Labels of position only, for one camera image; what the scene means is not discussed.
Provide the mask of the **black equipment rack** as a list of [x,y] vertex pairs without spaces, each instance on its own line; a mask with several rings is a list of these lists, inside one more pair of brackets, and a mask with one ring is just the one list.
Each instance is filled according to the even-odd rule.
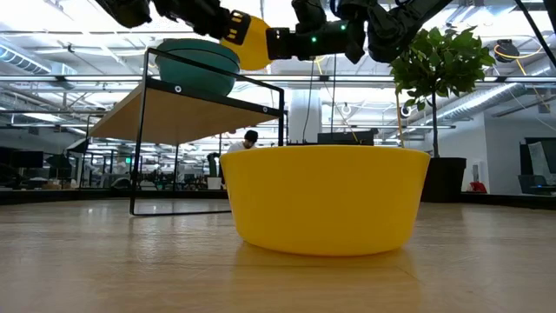
[[374,146],[374,138],[379,133],[377,129],[368,131],[356,132],[333,132],[333,133],[318,133],[316,142],[302,143],[289,141],[288,145],[302,146],[302,145],[368,145]]

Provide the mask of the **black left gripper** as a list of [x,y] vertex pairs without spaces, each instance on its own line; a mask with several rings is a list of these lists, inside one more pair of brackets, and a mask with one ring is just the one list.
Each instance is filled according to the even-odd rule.
[[220,44],[243,45],[251,24],[248,13],[221,6],[220,0],[153,0],[160,16],[183,21],[201,36],[221,39]]

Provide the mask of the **silver ventilation duct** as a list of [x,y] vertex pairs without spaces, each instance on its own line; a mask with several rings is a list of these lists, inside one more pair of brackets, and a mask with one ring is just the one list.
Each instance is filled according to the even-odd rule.
[[33,75],[49,75],[51,72],[50,67],[38,63],[1,43],[0,62],[11,64],[20,70],[27,71]]
[[459,97],[437,112],[437,121],[441,119],[460,119],[470,117],[500,103],[525,95],[533,88],[523,83],[504,83],[489,90],[479,90]]

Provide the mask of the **thin black diagonal strut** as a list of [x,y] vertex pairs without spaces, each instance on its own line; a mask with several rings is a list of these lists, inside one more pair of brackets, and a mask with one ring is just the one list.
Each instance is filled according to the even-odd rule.
[[528,9],[526,8],[526,6],[523,4],[523,2],[521,0],[514,0],[514,2],[517,4],[519,9],[522,11],[523,15],[525,16],[526,20],[528,21],[529,25],[531,26],[531,28],[533,30],[533,33],[536,36],[537,40],[539,41],[540,46],[542,47],[542,49],[546,53],[546,56],[556,66],[556,56],[552,53],[550,47],[546,43],[546,40],[544,39],[544,37],[543,37],[541,31],[539,30],[537,24],[534,22],[534,20],[533,20],[532,16],[530,15]]

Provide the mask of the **black plant pot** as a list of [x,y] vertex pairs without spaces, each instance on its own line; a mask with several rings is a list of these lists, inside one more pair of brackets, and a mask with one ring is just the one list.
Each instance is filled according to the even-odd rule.
[[457,203],[467,160],[462,157],[433,157],[428,165],[421,201]]

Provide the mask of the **teal floral patterned bowl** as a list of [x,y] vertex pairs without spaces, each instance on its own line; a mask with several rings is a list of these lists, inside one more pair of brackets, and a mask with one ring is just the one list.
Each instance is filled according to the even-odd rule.
[[226,57],[237,57],[230,48],[219,43],[194,38],[166,39],[160,43],[156,49],[165,52],[173,50],[203,50]]
[[[227,96],[235,85],[234,77],[218,74],[212,70],[205,70],[166,57],[157,57],[155,62],[159,67],[160,76],[163,81],[175,83],[182,87]],[[238,74],[240,70],[239,64],[213,67],[235,74]]]
[[208,52],[203,50],[173,50],[167,52],[169,54],[184,57],[187,59],[195,60],[199,63],[206,63],[213,66],[224,67],[226,65],[238,65],[238,57],[226,57],[223,55],[216,54],[214,52]]

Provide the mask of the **black display panel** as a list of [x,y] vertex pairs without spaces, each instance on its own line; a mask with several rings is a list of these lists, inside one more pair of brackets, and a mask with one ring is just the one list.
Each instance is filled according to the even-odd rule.
[[520,144],[521,192],[556,196],[556,137],[526,137]]

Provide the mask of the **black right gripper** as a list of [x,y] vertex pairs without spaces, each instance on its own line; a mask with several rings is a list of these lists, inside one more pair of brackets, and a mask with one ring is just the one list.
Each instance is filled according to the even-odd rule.
[[[326,22],[318,30],[296,31],[291,39],[291,52],[299,60],[310,57],[345,53],[348,46],[348,23],[346,21]],[[266,43],[269,60],[289,59],[289,28],[266,29]]]

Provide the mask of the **black desk monitor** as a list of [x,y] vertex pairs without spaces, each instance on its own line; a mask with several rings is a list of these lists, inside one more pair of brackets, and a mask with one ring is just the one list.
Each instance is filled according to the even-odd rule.
[[37,169],[43,167],[42,151],[16,150],[11,153],[10,165],[20,169]]

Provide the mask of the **wooden shelf with black frame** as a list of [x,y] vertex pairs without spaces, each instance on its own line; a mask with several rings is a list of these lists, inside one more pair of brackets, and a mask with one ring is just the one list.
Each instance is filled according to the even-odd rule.
[[89,137],[133,140],[135,152],[130,174],[129,213],[136,211],[137,188],[142,143],[163,143],[179,147],[205,137],[221,135],[230,130],[278,121],[278,144],[285,143],[285,90],[274,85],[221,70],[214,66],[178,57],[153,48],[146,50],[144,60],[151,56],[187,64],[217,75],[233,77],[279,95],[276,109],[206,91],[188,89],[180,84],[155,79],[144,71],[141,81],[122,101],[105,113],[91,129]]

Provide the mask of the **black aluminium table frame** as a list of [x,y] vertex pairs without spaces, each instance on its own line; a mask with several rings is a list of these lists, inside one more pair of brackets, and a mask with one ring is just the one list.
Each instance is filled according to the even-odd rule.
[[[145,199],[227,199],[224,190],[170,191],[140,190],[137,198]],[[0,190],[0,205],[47,203],[64,201],[88,201],[108,198],[127,198],[130,190]],[[484,204],[556,211],[556,196],[500,196],[478,193],[462,193],[457,203]]]

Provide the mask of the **green leafy potted plant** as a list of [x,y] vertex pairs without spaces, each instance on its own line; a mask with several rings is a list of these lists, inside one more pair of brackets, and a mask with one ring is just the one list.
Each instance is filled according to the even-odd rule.
[[438,146],[439,97],[460,96],[475,89],[486,77],[484,68],[495,64],[495,58],[474,28],[456,30],[420,30],[413,41],[390,63],[395,94],[405,92],[406,108],[432,109],[433,156],[440,155]]

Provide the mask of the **person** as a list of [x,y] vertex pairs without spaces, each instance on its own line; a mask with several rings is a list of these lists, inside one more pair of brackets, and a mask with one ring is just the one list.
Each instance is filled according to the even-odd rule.
[[243,140],[237,143],[232,143],[229,146],[227,152],[231,153],[240,150],[250,150],[255,147],[257,141],[258,141],[258,132],[254,130],[248,130],[245,133]]

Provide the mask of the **yellow plastic bowl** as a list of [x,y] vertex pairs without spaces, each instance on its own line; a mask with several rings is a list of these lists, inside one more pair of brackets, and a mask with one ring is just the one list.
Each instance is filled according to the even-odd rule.
[[220,44],[231,49],[238,57],[242,70],[263,70],[272,61],[268,58],[266,30],[269,26],[259,17],[250,17],[244,41],[241,45],[230,42],[227,38]]
[[413,233],[428,154],[361,145],[305,145],[225,154],[239,236],[310,256],[397,250]]

